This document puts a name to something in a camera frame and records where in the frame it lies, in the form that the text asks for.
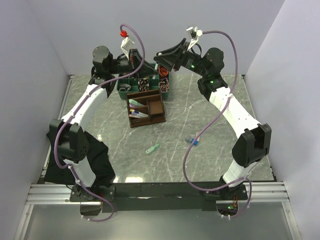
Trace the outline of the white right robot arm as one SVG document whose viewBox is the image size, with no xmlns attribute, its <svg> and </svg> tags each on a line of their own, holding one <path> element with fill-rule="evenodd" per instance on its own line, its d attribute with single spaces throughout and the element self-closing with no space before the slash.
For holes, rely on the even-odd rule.
<svg viewBox="0 0 320 240">
<path fill-rule="evenodd" d="M 231 199 L 251 169 L 269 154 L 271 127 L 261 124 L 240 104 L 221 75 L 224 68 L 224 53 L 212 47 L 204 55 L 189 50 L 189 42 L 183 39 L 179 44 L 158 52 L 153 58 L 167 70 L 178 71 L 184 67 L 201 78 L 197 81 L 199 92 L 219 110 L 232 127 L 237 141 L 232 148 L 233 161 L 220 178 L 219 191 L 224 199 Z"/>
</svg>

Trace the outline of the black white rolled tie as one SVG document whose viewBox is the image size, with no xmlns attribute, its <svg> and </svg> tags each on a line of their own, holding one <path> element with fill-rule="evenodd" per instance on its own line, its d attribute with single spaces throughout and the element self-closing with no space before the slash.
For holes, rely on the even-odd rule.
<svg viewBox="0 0 320 240">
<path fill-rule="evenodd" d="M 137 82 L 138 90 L 140 92 L 148 91 L 150 88 L 150 82 L 148 78 L 141 78 Z"/>
</svg>

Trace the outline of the blue grey glue stick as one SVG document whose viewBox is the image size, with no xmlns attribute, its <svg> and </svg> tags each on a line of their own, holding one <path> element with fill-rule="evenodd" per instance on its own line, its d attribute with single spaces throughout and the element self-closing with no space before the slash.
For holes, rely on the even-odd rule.
<svg viewBox="0 0 320 240">
<path fill-rule="evenodd" d="M 193 143 L 194 146 L 197 146 L 199 144 L 199 141 L 198 140 L 195 140 L 193 137 L 191 137 L 190 135 L 186 136 L 185 137 L 185 141 L 187 143 Z"/>
</svg>

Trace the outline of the green compartment tray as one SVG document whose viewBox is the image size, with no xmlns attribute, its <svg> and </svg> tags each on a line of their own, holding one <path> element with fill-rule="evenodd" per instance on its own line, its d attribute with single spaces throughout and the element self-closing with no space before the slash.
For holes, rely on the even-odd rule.
<svg viewBox="0 0 320 240">
<path fill-rule="evenodd" d="M 144 78 L 122 78 L 116 84 L 116 90 L 122 100 L 127 99 L 127 94 L 159 90 L 163 100 L 167 100 L 170 91 L 170 72 L 162 65 L 151 64 L 157 74 Z"/>
</svg>

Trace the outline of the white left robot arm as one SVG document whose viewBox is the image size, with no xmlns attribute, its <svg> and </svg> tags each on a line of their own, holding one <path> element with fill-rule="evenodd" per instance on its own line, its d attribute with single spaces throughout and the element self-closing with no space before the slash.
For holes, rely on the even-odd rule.
<svg viewBox="0 0 320 240">
<path fill-rule="evenodd" d="M 156 74 L 154 67 L 144 60 L 145 54 L 136 48 L 130 49 L 128 55 L 114 58 L 110 50 L 101 45 L 93 50 L 92 56 L 91 77 L 84 94 L 66 115 L 50 122 L 48 132 L 56 165 L 71 171 L 88 201 L 100 195 L 100 188 L 94 185 L 96 175 L 89 164 L 89 142 L 85 135 L 92 115 L 111 95 L 118 80 Z"/>
</svg>

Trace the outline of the grey rolled cloth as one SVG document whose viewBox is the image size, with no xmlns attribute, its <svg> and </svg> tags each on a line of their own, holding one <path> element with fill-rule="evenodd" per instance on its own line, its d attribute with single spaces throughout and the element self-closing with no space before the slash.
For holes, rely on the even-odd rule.
<svg viewBox="0 0 320 240">
<path fill-rule="evenodd" d="M 129 85 L 129 84 L 120 84 L 119 86 L 118 86 L 118 91 L 119 92 L 128 92 L 129 90 L 131 89 L 131 85 Z"/>
</svg>

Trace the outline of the green highlighter on table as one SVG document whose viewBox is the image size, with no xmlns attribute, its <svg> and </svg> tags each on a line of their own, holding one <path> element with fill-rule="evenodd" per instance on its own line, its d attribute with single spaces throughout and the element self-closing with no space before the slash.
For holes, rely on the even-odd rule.
<svg viewBox="0 0 320 240">
<path fill-rule="evenodd" d="M 156 143 L 156 144 L 152 145 L 151 147 L 149 147 L 149 148 L 145 151 L 145 153 L 146 153 L 147 155 L 150 155 L 150 154 L 153 153 L 155 150 L 157 150 L 160 146 L 161 146 L 160 143 Z"/>
</svg>

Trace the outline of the orange black rolled tie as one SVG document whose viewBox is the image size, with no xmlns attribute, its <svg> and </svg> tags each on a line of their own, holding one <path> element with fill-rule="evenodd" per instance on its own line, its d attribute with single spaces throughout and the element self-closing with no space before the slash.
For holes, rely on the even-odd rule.
<svg viewBox="0 0 320 240">
<path fill-rule="evenodd" d="M 159 75 L 162 77 L 162 78 L 165 78 L 168 74 L 169 74 L 169 71 L 163 67 L 163 66 L 160 66 L 158 68 L 158 72 L 159 72 Z"/>
</svg>

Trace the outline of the black cloth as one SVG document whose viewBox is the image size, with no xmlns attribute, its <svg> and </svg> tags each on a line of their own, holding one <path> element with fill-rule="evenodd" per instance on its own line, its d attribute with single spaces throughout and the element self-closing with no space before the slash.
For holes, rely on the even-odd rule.
<svg viewBox="0 0 320 240">
<path fill-rule="evenodd" d="M 88 163 L 96 176 L 94 185 L 107 187 L 116 176 L 109 160 L 109 148 L 87 131 L 84 132 L 84 135 L 88 141 Z M 75 178 L 71 171 L 68 168 L 62 169 L 58 167 L 53 150 L 50 153 L 44 180 L 54 184 L 75 184 Z"/>
</svg>

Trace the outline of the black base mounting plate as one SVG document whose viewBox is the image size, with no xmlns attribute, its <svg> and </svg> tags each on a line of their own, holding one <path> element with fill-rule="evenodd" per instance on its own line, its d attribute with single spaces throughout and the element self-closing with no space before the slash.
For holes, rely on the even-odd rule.
<svg viewBox="0 0 320 240">
<path fill-rule="evenodd" d="M 96 186 L 92 192 L 109 201 L 118 211 L 202 210 L 216 211 L 217 202 L 246 201 L 244 184 L 217 191 L 200 191 L 186 182 L 113 183 Z"/>
</svg>

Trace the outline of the brown wooden desk organizer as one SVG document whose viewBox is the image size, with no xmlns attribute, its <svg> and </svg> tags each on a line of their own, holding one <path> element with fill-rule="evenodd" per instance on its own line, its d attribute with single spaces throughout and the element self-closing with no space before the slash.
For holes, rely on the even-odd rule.
<svg viewBox="0 0 320 240">
<path fill-rule="evenodd" d="M 141 106 L 130 107 L 130 100 L 135 100 Z M 131 109 L 146 115 L 141 118 L 129 116 L 131 128 L 159 124 L 166 121 L 163 98 L 158 89 L 127 94 L 126 103 L 128 115 L 134 115 Z"/>
</svg>

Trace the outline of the pink black rolled tie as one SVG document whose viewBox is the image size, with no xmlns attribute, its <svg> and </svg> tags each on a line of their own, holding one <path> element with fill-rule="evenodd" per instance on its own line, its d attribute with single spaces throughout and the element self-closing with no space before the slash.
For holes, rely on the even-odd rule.
<svg viewBox="0 0 320 240">
<path fill-rule="evenodd" d="M 161 93 L 166 93 L 170 89 L 170 82 L 167 78 L 163 78 L 159 80 L 158 89 Z"/>
</svg>

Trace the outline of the aluminium rail frame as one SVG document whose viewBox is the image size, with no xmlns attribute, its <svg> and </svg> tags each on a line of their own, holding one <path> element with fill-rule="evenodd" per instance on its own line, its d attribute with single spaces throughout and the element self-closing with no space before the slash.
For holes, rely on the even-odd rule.
<svg viewBox="0 0 320 240">
<path fill-rule="evenodd" d="M 218 110 L 197 88 L 197 76 L 173 76 L 164 102 L 166 122 L 131 128 L 126 102 L 114 91 L 88 125 L 88 131 L 109 147 L 115 182 L 181 182 L 182 162 L 194 135 Z M 150 155 L 145 151 L 160 144 Z M 249 208 L 234 219 L 214 211 L 120 211 L 106 222 L 80 218 L 65 186 L 31 186 L 17 232 L 19 240 L 292 240 L 297 239 L 285 185 L 273 180 L 268 159 L 255 167 Z"/>
</svg>

